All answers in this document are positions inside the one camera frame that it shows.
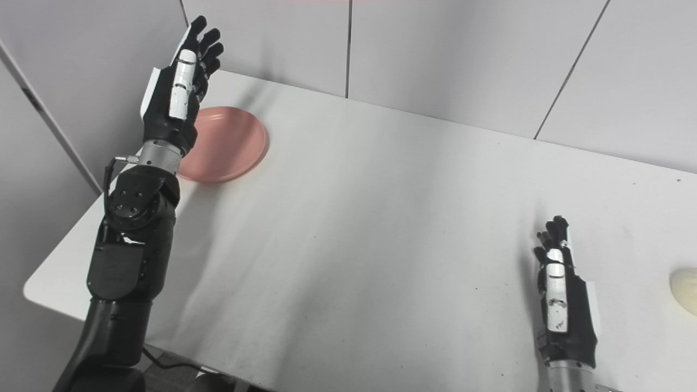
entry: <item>pink plate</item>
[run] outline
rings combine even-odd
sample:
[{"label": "pink plate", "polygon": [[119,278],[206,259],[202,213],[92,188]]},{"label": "pink plate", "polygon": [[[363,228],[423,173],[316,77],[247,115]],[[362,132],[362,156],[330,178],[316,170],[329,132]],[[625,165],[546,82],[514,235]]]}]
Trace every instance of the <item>pink plate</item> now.
[{"label": "pink plate", "polygon": [[241,176],[266,150],[266,130],[249,112],[236,107],[201,109],[199,136],[179,165],[179,175],[198,182],[222,182]]}]

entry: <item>robot finger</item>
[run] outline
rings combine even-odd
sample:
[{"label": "robot finger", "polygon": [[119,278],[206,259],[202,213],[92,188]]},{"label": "robot finger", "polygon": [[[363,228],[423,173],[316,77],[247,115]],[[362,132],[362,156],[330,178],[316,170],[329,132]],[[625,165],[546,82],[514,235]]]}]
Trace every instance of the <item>robot finger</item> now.
[{"label": "robot finger", "polygon": [[552,236],[549,235],[548,232],[537,233],[537,238],[539,239],[539,242],[542,243],[545,250],[550,250],[556,246],[556,244],[552,241]]},{"label": "robot finger", "polygon": [[194,87],[194,94],[199,102],[203,101],[208,93],[208,79],[200,77],[199,82]]},{"label": "robot finger", "polygon": [[206,28],[207,24],[208,21],[206,21],[206,17],[199,15],[196,19],[191,21],[191,24],[189,25],[189,34],[186,38],[198,37],[199,34]]},{"label": "robot finger", "polygon": [[569,241],[569,223],[567,220],[564,219],[564,217],[557,215],[554,217],[554,226],[556,227],[559,235],[559,242]]},{"label": "robot finger", "polygon": [[201,38],[201,42],[199,43],[199,52],[202,54],[205,54],[208,48],[216,43],[220,39],[220,30],[218,29],[212,29],[208,33],[204,34],[204,37]]},{"label": "robot finger", "polygon": [[554,243],[554,246],[559,246],[559,233],[557,231],[557,227],[554,225],[554,222],[547,222],[544,225],[544,228],[547,229],[549,236],[552,238],[552,243]]},{"label": "robot finger", "polygon": [[213,60],[213,62],[210,63],[210,65],[206,68],[207,76],[210,77],[219,68],[220,68],[220,60],[219,59]]},{"label": "robot finger", "polygon": [[223,53],[224,49],[225,47],[222,45],[222,43],[216,43],[206,50],[206,53],[201,56],[201,61],[206,65],[206,69],[210,67],[213,60]]},{"label": "robot finger", "polygon": [[537,261],[541,265],[547,264],[547,252],[545,252],[543,247],[541,247],[541,246],[535,247],[535,249],[533,249],[533,253],[535,254],[535,257],[537,258]]}]

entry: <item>white wall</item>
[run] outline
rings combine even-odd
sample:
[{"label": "white wall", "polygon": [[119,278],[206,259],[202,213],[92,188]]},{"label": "white wall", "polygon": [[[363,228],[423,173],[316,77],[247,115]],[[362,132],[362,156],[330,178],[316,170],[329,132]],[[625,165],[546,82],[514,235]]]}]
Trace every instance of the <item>white wall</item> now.
[{"label": "white wall", "polygon": [[611,1],[539,139],[697,172],[696,15]]},{"label": "white wall", "polygon": [[0,86],[0,390],[49,391],[82,323],[22,287],[96,194],[2,62]]},{"label": "white wall", "polygon": [[354,1],[348,96],[534,137],[604,2]]},{"label": "white wall", "polygon": [[99,183],[140,147],[151,69],[185,29],[177,0],[0,1],[0,40]]},{"label": "white wall", "polygon": [[344,96],[348,1],[183,0],[222,33],[221,69]]}]

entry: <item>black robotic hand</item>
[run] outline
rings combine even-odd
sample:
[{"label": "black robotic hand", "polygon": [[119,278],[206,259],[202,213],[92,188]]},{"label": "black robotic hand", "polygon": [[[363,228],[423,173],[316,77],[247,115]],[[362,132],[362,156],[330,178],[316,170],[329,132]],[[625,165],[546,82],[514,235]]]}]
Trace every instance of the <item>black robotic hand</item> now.
[{"label": "black robotic hand", "polygon": [[196,142],[194,122],[199,103],[206,96],[208,78],[220,68],[223,53],[220,31],[206,28],[206,18],[197,17],[185,32],[169,66],[153,69],[141,104],[143,141],[163,140],[186,155]]},{"label": "black robotic hand", "polygon": [[598,339],[593,330],[586,283],[574,269],[569,247],[569,223],[555,216],[546,231],[537,233],[535,248],[540,270],[537,287],[542,296],[544,332],[537,337],[545,363],[576,361],[595,368]]}]

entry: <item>wire connector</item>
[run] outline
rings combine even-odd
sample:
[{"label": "wire connector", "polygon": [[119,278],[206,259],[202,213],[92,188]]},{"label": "wire connector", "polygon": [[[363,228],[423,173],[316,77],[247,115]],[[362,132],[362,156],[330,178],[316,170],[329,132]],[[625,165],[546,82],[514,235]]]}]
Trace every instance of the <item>wire connector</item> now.
[{"label": "wire connector", "polygon": [[139,157],[136,155],[117,156],[117,157],[114,157],[114,159],[117,162],[125,162],[125,163],[128,163],[130,165],[137,165],[138,161],[139,161]]}]

